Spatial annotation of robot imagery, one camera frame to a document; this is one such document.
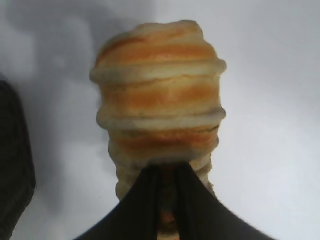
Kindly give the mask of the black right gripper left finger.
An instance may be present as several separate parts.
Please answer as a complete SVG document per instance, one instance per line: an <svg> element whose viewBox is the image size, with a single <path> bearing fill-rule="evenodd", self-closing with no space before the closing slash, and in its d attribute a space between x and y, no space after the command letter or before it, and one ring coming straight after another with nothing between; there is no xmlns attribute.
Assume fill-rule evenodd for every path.
<svg viewBox="0 0 320 240"><path fill-rule="evenodd" d="M145 168L123 200L79 240L156 240L161 171Z"/></svg>

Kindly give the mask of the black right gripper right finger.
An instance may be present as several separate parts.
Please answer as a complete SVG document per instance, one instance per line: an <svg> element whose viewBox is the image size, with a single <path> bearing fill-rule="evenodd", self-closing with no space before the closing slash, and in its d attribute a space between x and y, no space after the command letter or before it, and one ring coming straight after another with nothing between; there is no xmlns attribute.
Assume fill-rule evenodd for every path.
<svg viewBox="0 0 320 240"><path fill-rule="evenodd" d="M176 187L176 221L181 240L272 239L227 209L189 164L177 167Z"/></svg>

